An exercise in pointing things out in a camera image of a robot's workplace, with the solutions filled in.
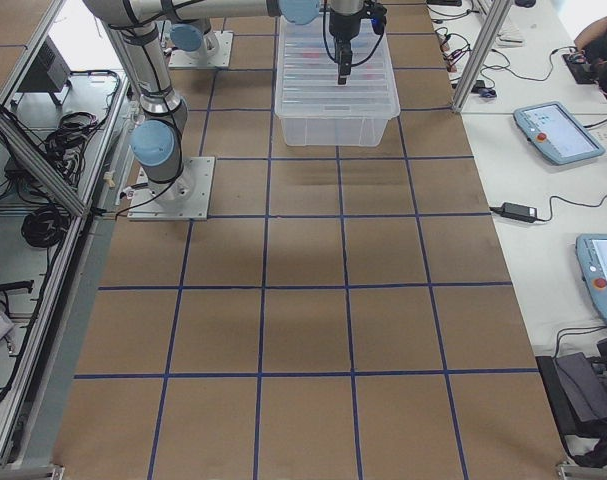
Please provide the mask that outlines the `clear plastic box lid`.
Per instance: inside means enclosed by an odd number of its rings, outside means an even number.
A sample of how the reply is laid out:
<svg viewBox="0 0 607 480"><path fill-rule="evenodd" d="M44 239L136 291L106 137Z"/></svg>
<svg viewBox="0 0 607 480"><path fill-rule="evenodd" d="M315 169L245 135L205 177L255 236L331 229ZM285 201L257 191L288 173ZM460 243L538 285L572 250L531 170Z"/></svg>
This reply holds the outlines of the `clear plastic box lid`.
<svg viewBox="0 0 607 480"><path fill-rule="evenodd" d="M279 23L275 113L281 118L382 118L400 113L386 37L369 20L351 41L353 61L344 84L338 81L333 37L322 32L319 16L307 25Z"/></svg>

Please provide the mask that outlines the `clear plastic storage box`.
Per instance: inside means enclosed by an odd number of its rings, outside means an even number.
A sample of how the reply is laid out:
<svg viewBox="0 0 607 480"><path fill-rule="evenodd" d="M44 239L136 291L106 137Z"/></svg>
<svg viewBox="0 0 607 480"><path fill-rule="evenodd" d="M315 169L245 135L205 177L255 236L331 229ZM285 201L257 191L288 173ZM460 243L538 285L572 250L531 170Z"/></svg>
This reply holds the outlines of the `clear plastic storage box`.
<svg viewBox="0 0 607 480"><path fill-rule="evenodd" d="M388 119L370 117L280 117L289 146L375 147L383 137Z"/></svg>

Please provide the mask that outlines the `grey control box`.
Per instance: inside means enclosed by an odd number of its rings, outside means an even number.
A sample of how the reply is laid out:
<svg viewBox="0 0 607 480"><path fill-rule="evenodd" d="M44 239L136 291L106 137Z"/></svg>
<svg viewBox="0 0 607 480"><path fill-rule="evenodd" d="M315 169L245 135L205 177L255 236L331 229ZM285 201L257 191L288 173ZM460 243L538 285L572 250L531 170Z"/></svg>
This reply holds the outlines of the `grey control box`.
<svg viewBox="0 0 607 480"><path fill-rule="evenodd" d="M19 93L60 93L68 83L71 70L50 37L41 45L18 87Z"/></svg>

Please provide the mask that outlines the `upper teach pendant tablet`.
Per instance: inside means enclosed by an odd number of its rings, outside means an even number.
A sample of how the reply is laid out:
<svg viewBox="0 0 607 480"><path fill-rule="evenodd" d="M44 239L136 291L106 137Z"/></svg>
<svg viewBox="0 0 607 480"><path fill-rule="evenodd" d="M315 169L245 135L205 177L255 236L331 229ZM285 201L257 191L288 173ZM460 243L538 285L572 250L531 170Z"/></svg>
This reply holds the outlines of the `upper teach pendant tablet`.
<svg viewBox="0 0 607 480"><path fill-rule="evenodd" d="M525 138L553 165L591 160L605 153L587 128L558 101L518 108L513 119Z"/></svg>

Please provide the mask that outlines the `teach pendant tablet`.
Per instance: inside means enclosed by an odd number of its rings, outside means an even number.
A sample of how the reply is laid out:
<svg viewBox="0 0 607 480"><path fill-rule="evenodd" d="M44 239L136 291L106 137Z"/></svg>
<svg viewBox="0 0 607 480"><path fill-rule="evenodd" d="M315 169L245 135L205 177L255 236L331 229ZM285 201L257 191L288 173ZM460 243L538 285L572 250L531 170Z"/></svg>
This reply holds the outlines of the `teach pendant tablet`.
<svg viewBox="0 0 607 480"><path fill-rule="evenodd" d="M591 160L605 153L587 128L558 101L518 108L513 119L525 138L553 165Z"/></svg>
<svg viewBox="0 0 607 480"><path fill-rule="evenodd" d="M607 324L607 234L579 235L575 251L592 303Z"/></svg>

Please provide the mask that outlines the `black power adapter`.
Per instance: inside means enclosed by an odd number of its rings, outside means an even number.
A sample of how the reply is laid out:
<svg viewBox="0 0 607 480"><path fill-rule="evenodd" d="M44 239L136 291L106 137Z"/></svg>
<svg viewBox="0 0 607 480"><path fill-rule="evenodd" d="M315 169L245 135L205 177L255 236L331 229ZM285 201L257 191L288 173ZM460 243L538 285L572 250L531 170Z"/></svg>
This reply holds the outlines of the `black power adapter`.
<svg viewBox="0 0 607 480"><path fill-rule="evenodd" d="M535 207L512 202L503 202L500 206L492 206L490 211L502 218L525 223L534 223L538 220Z"/></svg>

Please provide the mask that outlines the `person in black shirt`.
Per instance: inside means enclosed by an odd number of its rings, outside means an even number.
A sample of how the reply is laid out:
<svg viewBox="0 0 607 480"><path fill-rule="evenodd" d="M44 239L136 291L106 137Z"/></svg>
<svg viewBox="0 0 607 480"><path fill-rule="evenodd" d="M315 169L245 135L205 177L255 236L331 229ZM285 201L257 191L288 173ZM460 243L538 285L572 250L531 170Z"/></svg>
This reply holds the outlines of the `person in black shirt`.
<svg viewBox="0 0 607 480"><path fill-rule="evenodd" d="M576 37L575 46L589 62L607 60L607 16L585 27Z"/></svg>

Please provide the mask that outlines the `lower teach pendant tablet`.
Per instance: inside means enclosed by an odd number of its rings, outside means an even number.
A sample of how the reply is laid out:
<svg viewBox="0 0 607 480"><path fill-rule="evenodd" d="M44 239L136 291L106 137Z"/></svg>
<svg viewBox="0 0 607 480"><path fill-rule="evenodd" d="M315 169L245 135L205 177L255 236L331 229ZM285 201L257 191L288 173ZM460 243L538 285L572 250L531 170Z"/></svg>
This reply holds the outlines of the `lower teach pendant tablet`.
<svg viewBox="0 0 607 480"><path fill-rule="evenodd" d="M579 235L575 251L592 303L607 324L607 234Z"/></svg>

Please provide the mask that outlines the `black laptop stand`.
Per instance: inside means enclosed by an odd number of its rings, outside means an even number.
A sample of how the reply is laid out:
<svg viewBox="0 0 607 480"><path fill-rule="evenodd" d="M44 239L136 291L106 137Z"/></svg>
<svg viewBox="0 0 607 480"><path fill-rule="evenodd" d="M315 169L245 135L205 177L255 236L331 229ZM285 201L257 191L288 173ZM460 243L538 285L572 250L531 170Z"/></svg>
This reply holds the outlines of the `black laptop stand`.
<svg viewBox="0 0 607 480"><path fill-rule="evenodd" d="M536 363L559 434L607 439L607 355L538 356Z"/></svg>

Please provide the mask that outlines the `aluminium frame post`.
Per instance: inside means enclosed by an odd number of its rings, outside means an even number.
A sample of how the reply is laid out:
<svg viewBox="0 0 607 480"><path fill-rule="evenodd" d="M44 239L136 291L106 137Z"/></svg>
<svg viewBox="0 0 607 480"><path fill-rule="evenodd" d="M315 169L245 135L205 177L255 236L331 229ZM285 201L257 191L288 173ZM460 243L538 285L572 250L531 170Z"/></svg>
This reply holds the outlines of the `aluminium frame post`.
<svg viewBox="0 0 607 480"><path fill-rule="evenodd" d="M500 28L508 16L512 4L513 2L511 0L497 0L492 2L477 39L474 42L472 52L463 74L458 80L451 106L453 112L461 113L463 111L464 105L471 94L472 87L477 80L481 67L494 44Z"/></svg>

